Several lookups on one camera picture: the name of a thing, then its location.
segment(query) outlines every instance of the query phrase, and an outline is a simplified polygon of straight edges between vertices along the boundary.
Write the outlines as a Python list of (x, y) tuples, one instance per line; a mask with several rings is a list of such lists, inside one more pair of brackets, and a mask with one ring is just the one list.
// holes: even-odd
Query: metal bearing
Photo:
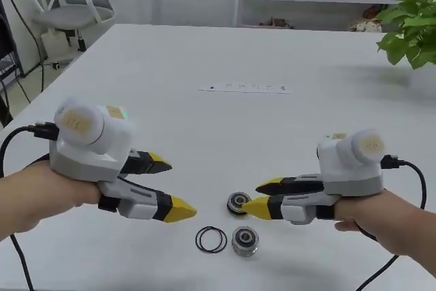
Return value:
[(227, 209), (229, 213), (233, 216), (242, 217), (246, 216), (247, 213), (242, 210), (243, 204), (251, 201), (251, 198), (248, 194), (243, 192), (236, 192), (231, 194), (227, 201)]
[(250, 257), (258, 250), (259, 235), (248, 226), (241, 226), (233, 232), (232, 248), (241, 257)]

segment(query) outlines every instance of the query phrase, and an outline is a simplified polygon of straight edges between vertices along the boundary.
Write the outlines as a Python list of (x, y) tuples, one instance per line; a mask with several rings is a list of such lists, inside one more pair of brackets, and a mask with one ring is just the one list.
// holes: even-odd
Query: floor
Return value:
[[(53, 70), (50, 66), (46, 66), (45, 74), (44, 74), (45, 87), (48, 87), (61, 74), (62, 74), (62, 70), (56, 71)], [(42, 77), (42, 70), (39, 67), (35, 71), (30, 73), (26, 78), (20, 79), (20, 83), (31, 101), (34, 100), (41, 92), (41, 77)], [(14, 81), (8, 86), (7, 96), (9, 98), (10, 111), (12, 113), (12, 117), (18, 115), (23, 109), (27, 107), (27, 105), (29, 105), (28, 101), (26, 100), (25, 94), (22, 92), (20, 86), (16, 81)]]

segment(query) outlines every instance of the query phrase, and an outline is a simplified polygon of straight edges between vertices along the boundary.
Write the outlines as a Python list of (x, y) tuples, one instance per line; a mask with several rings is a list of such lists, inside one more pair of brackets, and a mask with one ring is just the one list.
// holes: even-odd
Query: white wall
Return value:
[[(148, 24), (152, 0), (112, 0), (118, 22)], [(370, 5), (246, 1), (245, 23), (259, 23), (271, 16), (290, 19), (298, 29), (344, 30)]]
[[(36, 47), (22, 23), (19, 21), (9, 0), (2, 0), (16, 40), (25, 71), (38, 61)], [(152, 0), (111, 0), (118, 12), (117, 22), (148, 24), (151, 21)], [(31, 24), (35, 7), (30, 0), (16, 0), (18, 7), (30, 23), (32, 30), (40, 34), (43, 30)], [(243, 19), (245, 23), (257, 24), (271, 16), (287, 18), (297, 29), (343, 30), (350, 21), (359, 17), (369, 5), (331, 3), (292, 3), (246, 1)], [(91, 45), (109, 26), (92, 27), (84, 32), (84, 38)]]

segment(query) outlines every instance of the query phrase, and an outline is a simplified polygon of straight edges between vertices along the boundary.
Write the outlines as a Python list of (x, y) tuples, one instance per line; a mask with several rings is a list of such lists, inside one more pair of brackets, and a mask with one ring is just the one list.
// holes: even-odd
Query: black rubber ring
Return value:
[[(203, 246), (202, 238), (206, 234), (206, 232), (211, 231), (211, 230), (219, 233), (219, 245), (214, 249), (206, 249)], [(225, 235), (225, 233), (222, 229), (216, 228), (214, 226), (205, 226), (200, 231), (198, 231), (196, 234), (196, 246), (197, 246), (197, 248), (200, 251), (205, 252), (207, 254), (218, 254), (227, 247), (227, 244), (228, 244), (227, 235)]]
[[(204, 234), (206, 234), (206, 233), (209, 232), (209, 231), (216, 231), (216, 232), (218, 232), (218, 234), (219, 234), (219, 245), (218, 245), (216, 248), (214, 248), (214, 249), (206, 249), (206, 248), (203, 246), (203, 242), (202, 242), (203, 236), (204, 236)], [(217, 251), (219, 248), (221, 248), (221, 246), (223, 245), (223, 235), (222, 235), (222, 233), (221, 233), (220, 231), (214, 229), (214, 228), (207, 228), (207, 229), (205, 229), (203, 232), (201, 232), (201, 234), (200, 234), (200, 236), (199, 236), (198, 239), (199, 239), (199, 241), (200, 241), (200, 246), (205, 250), (205, 252), (207, 252), (207, 253), (209, 253), (209, 254), (217, 254), (216, 251)]]
[[(202, 244), (202, 238), (203, 238), (204, 234), (206, 234), (206, 232), (208, 232), (210, 230), (217, 231), (219, 233), (219, 237), (220, 237), (219, 245), (214, 249), (206, 249)], [(220, 249), (223, 245), (223, 236), (226, 237), (226, 235), (224, 234), (224, 232), (222, 230), (220, 230), (214, 226), (207, 226), (207, 227), (201, 229), (198, 233), (198, 237), (196, 239), (197, 247), (198, 247), (198, 249), (200, 249), (201, 251), (203, 251), (207, 254), (218, 254), (219, 252), (223, 251), (223, 248)]]
[(212, 230), (213, 229), (213, 226), (205, 226), (205, 227), (203, 227), (200, 231), (198, 231), (197, 232), (197, 235), (196, 235), (196, 246), (197, 246), (197, 248), (199, 249), (199, 250), (201, 250), (201, 251), (203, 251), (203, 252), (208, 252), (208, 250), (205, 248), (205, 247), (203, 247), (203, 244), (202, 244), (202, 240), (201, 240), (201, 238), (203, 237), (203, 235), (204, 235), (204, 233), (203, 232), (208, 232), (209, 230)]

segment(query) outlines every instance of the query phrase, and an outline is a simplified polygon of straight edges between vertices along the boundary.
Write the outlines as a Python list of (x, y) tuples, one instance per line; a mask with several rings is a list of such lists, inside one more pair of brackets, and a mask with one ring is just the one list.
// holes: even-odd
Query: desk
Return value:
[[(330, 132), (376, 127), (388, 151), (417, 165), (435, 210), (436, 106), (408, 96), (406, 63), (391, 67), (377, 53), (381, 35), (202, 27), (117, 25), (50, 85), (13, 127), (50, 121), (67, 95), (126, 107), (138, 126), (135, 146), (165, 157), (174, 169), (132, 181), (179, 196), (198, 209), (165, 225), (82, 207), (18, 236), (40, 290), (298, 290), (350, 291), (389, 258), (358, 233), (332, 222), (293, 226), (226, 211), (232, 192), (256, 197), (273, 177), (318, 172), (315, 148)], [(290, 95), (198, 91), (216, 82), (285, 84)], [(19, 135), (6, 173), (47, 152)], [(386, 186), (419, 203), (420, 184), (404, 168)], [(231, 247), (208, 255), (195, 246), (203, 226), (251, 226), (259, 250), (243, 260)], [(25, 288), (9, 241), (0, 244), (0, 287)], [(367, 290), (434, 290), (436, 281), (407, 258)]]

